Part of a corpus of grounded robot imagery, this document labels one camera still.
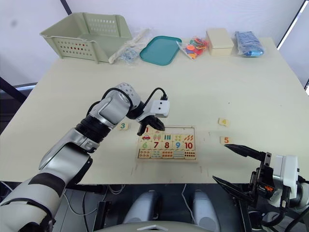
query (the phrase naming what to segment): blue plastic bag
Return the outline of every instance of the blue plastic bag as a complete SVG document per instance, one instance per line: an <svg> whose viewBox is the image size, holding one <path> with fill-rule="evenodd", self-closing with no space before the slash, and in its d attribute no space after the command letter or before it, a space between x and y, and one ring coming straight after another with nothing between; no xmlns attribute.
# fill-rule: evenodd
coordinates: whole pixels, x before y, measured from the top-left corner
<svg viewBox="0 0 309 232"><path fill-rule="evenodd" d="M239 55L259 57L264 54L264 48L252 31L236 31L235 38Z"/></svg>

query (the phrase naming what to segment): white wall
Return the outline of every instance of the white wall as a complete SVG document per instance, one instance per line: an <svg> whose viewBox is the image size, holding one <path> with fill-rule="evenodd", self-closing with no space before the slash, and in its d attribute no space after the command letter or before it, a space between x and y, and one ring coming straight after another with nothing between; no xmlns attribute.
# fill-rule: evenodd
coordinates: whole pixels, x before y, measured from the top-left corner
<svg viewBox="0 0 309 232"><path fill-rule="evenodd" d="M303 0L67 0L73 12L120 14L153 35L205 36L207 28L252 30L278 43ZM0 0L0 75L37 82L57 55L39 33L66 16L60 0Z"/></svg>
<svg viewBox="0 0 309 232"><path fill-rule="evenodd" d="M279 51L305 86L309 78L309 4Z"/></svg>
<svg viewBox="0 0 309 232"><path fill-rule="evenodd" d="M303 0L67 0L73 12L120 14L130 29L205 37L207 28L252 30L279 43Z"/></svg>
<svg viewBox="0 0 309 232"><path fill-rule="evenodd" d="M65 16L59 0L0 0L0 76L11 85L39 81L58 57L39 33Z"/></svg>

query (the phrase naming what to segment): teal tray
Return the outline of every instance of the teal tray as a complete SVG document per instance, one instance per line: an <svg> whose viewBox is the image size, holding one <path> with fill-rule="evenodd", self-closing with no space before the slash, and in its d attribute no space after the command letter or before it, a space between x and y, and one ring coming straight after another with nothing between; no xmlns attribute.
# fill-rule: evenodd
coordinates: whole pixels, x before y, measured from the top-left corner
<svg viewBox="0 0 309 232"><path fill-rule="evenodd" d="M154 37L140 52L140 58L149 63L168 65L172 62L179 50L176 41L182 42L181 39L175 37Z"/></svg>

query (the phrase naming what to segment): cardboard box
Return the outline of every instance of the cardboard box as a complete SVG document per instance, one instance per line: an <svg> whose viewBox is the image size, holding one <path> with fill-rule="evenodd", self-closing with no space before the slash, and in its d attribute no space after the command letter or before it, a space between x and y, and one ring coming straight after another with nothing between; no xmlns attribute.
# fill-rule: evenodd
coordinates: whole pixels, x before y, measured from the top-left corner
<svg viewBox="0 0 309 232"><path fill-rule="evenodd" d="M234 43L225 28L207 30L209 38L209 53L212 56L228 56L231 54Z"/></svg>

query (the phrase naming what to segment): silver robot arm segment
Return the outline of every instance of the silver robot arm segment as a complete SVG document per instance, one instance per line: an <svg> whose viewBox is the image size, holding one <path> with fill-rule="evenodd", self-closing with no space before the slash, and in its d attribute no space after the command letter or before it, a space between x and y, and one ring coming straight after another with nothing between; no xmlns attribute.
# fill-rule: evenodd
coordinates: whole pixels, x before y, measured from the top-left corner
<svg viewBox="0 0 309 232"><path fill-rule="evenodd" d="M92 164L89 153L125 116L141 123L141 133L147 124L157 130L165 129L155 117L167 117L169 113L165 92L163 100L147 104L148 101L145 105L127 83L107 90L102 100L90 107L87 116L46 153L39 173L0 203L0 231L52 231L65 188L81 181ZM164 107L152 107L158 104Z"/></svg>

